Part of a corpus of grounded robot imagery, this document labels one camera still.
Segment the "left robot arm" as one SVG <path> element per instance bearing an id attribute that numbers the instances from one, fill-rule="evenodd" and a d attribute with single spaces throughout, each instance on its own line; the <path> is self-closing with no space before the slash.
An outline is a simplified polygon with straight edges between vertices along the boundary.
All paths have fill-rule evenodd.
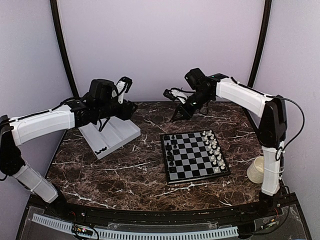
<path id="1" fill-rule="evenodd" d="M 70 97 L 58 106 L 25 116 L 0 118 L 0 171 L 51 204 L 60 218 L 70 206 L 63 194 L 23 159 L 20 146 L 64 130 L 79 129 L 98 159 L 137 138 L 141 131 L 130 120 L 138 106 L 125 99 L 133 81 L 122 77 L 117 83 L 94 79 L 82 97 Z"/>

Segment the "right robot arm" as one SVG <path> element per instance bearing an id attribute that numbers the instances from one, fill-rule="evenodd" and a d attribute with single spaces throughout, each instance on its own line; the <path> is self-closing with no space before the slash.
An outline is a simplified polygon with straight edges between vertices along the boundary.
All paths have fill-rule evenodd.
<path id="1" fill-rule="evenodd" d="M 184 79 L 191 87 L 190 91 L 172 87 L 163 92 L 164 97 L 179 101 L 171 120 L 189 120 L 197 110 L 216 98 L 235 103 L 255 115 L 259 122 L 252 125 L 264 157 L 261 193 L 274 196 L 281 188 L 283 155 L 291 143 L 286 140 L 286 102 L 291 102 L 291 99 L 260 92 L 222 73 L 205 75 L 199 68 L 191 69 Z"/>

